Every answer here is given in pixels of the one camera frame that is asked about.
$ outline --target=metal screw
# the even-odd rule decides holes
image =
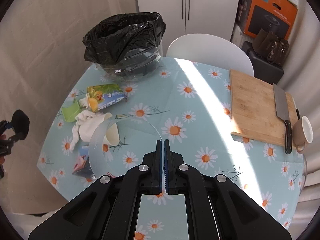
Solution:
[[[147,171],[148,169],[149,169],[148,165],[142,164],[142,165],[139,166],[139,170],[140,171]]]
[[[108,177],[108,176],[103,176],[103,177],[100,178],[100,182],[101,182],[102,184],[107,184],[107,183],[110,182],[110,177]]]
[[[181,171],[186,171],[187,169],[189,169],[189,166],[186,164],[180,164],[179,165],[179,170]]]
[[[225,182],[226,180],[227,180],[226,176],[223,176],[223,175],[217,176],[217,181],[219,181],[219,182]]]

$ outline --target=white curtain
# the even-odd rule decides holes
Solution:
[[[90,64],[83,36],[109,16],[135,11],[135,0],[15,0],[0,22],[0,120],[11,120],[16,109],[30,118],[27,139],[4,164],[14,212],[44,213],[66,203],[36,167],[42,144]]]
[[[289,92],[313,128],[313,143],[306,148],[307,180],[289,231],[296,239],[320,205],[320,22],[306,0],[299,0],[299,12],[289,37],[291,51],[279,85]]]

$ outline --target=black trash bag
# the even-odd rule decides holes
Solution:
[[[84,60],[101,65],[116,65],[132,49],[158,47],[165,28],[158,13],[111,16],[84,36]]]

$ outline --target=cabinet door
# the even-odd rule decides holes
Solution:
[[[162,38],[163,55],[169,45],[185,34],[186,0],[138,0],[140,12],[158,12],[167,27]]]
[[[230,41],[238,1],[187,0],[186,34],[205,33]]]

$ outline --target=wooden cutting board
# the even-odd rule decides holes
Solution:
[[[284,146],[284,122],[276,116],[273,86],[230,70],[231,134]],[[291,126],[298,117],[292,96],[286,93]]]

